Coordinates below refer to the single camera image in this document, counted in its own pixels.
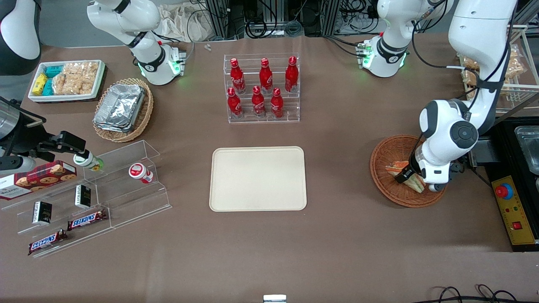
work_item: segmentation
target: clear acrylic bottle rack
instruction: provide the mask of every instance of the clear acrylic bottle rack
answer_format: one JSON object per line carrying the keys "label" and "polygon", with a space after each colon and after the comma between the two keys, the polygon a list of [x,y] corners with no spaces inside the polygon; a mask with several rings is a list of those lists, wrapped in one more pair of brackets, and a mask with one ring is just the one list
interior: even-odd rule
{"label": "clear acrylic bottle rack", "polygon": [[[171,208],[165,186],[159,182],[155,163],[160,154],[145,140],[98,156],[104,162],[102,171],[93,172],[78,168],[79,178],[60,187],[52,186],[45,194],[29,194],[26,199],[7,206],[17,213],[19,235],[30,235],[31,242],[50,236],[60,229],[66,230],[68,239],[40,249],[32,254],[44,257],[73,245],[113,231],[129,223]],[[154,173],[148,184],[129,176],[133,163],[142,163]],[[87,210],[75,206],[76,186],[82,184],[91,189],[91,207]],[[34,202],[52,204],[52,217],[48,225],[32,224]],[[87,224],[67,231],[67,222],[105,209],[108,219]]]}
{"label": "clear acrylic bottle rack", "polygon": [[[298,91],[296,93],[288,93],[285,90],[285,72],[286,67],[288,67],[288,58],[290,56],[296,56],[298,58],[298,63],[296,66],[300,72],[298,77]],[[234,119],[232,113],[226,103],[228,96],[226,95],[226,90],[229,87],[232,87],[232,80],[230,77],[230,71],[232,70],[230,66],[230,59],[236,58],[239,63],[239,67],[243,70],[245,77],[245,86],[246,90],[244,94],[238,94],[238,97],[241,100],[241,107],[244,112],[244,116],[241,119]],[[254,115],[253,103],[251,98],[253,96],[253,86],[260,85],[260,60],[262,58],[267,58],[269,60],[269,66],[273,72],[273,87],[278,87],[281,89],[281,96],[284,101],[284,115],[281,118],[275,118],[271,112],[271,94],[264,95],[264,107],[266,108],[266,116],[263,118],[258,118]],[[290,122],[299,122],[300,121],[300,79],[301,79],[301,69],[300,69],[300,57],[298,53],[273,53],[273,54],[236,54],[236,55],[225,55],[223,63],[223,73],[224,73],[224,104],[226,106],[226,112],[228,115],[229,123],[290,123]]]}

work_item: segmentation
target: aluminum foil container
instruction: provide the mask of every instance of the aluminum foil container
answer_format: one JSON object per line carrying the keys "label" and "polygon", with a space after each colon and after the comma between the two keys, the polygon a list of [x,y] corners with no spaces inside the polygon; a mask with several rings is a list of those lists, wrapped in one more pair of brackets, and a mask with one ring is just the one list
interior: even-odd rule
{"label": "aluminum foil container", "polygon": [[138,85],[113,85],[94,116],[94,124],[113,132],[133,130],[145,93]]}

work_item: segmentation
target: table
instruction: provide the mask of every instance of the table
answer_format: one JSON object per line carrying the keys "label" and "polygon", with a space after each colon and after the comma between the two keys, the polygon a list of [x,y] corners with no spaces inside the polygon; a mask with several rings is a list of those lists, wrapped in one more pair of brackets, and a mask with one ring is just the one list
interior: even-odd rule
{"label": "table", "polygon": [[[445,35],[418,35],[417,45],[430,62],[456,61]],[[425,104],[462,93],[458,71],[430,68],[412,54],[397,75],[380,79],[322,38],[242,39],[211,49],[197,44],[184,77],[151,86],[156,105],[139,139],[161,153],[172,209],[44,259],[26,256],[30,239],[16,235],[12,214],[0,214],[2,301],[260,302],[283,293],[289,302],[412,302],[437,298],[437,286],[477,295],[477,283],[539,299],[538,255],[509,252],[492,189],[472,173],[424,209],[390,202],[371,180],[374,146],[419,134]],[[229,125],[223,55],[293,51],[302,57],[301,122]],[[42,58],[80,59],[107,64],[105,87],[141,77],[127,47],[46,47]],[[47,131],[86,139],[94,154],[122,146],[95,134],[95,102],[24,100],[23,107],[44,115]],[[210,210],[213,151],[250,146],[303,148],[304,210]]]}

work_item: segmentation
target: wicker basket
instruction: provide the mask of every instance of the wicker basket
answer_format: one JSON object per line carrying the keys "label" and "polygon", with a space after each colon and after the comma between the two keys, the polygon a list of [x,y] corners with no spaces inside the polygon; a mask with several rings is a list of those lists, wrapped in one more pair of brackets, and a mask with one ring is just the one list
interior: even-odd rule
{"label": "wicker basket", "polygon": [[[95,132],[103,139],[111,140],[113,142],[123,143],[127,141],[131,141],[135,139],[136,137],[140,136],[144,129],[146,128],[146,125],[148,125],[148,121],[150,121],[151,111],[154,108],[154,97],[151,95],[150,88],[144,81],[139,79],[123,79],[115,84],[126,84],[126,85],[139,85],[143,87],[146,90],[146,95],[144,96],[144,100],[142,101],[142,106],[139,111],[139,116],[137,117],[137,120],[135,122],[135,127],[132,131],[129,133],[120,133],[120,132],[111,132],[110,130],[104,130],[101,128],[98,128],[94,125]],[[112,85],[103,93],[101,96],[101,99],[99,99],[99,103],[97,105],[97,108],[95,109],[95,112],[99,110],[99,107],[103,103],[103,99],[105,98],[105,95],[108,93],[109,89],[112,87]]]}
{"label": "wicker basket", "polygon": [[446,189],[445,187],[439,192],[425,189],[420,194],[407,185],[397,183],[385,170],[386,166],[395,161],[406,161],[416,141],[417,137],[410,135],[388,137],[374,148],[370,160],[371,176],[378,189],[389,200],[411,208],[421,208],[436,203]]}

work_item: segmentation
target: red button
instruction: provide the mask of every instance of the red button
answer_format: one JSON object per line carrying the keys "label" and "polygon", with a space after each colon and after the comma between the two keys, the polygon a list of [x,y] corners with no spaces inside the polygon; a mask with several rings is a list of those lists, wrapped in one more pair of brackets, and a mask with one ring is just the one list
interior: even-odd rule
{"label": "red button", "polygon": [[513,222],[513,229],[522,229],[522,224],[520,224],[520,221]]}
{"label": "red button", "polygon": [[494,189],[494,192],[500,198],[505,198],[509,195],[509,190],[503,185],[497,186],[496,189]]}

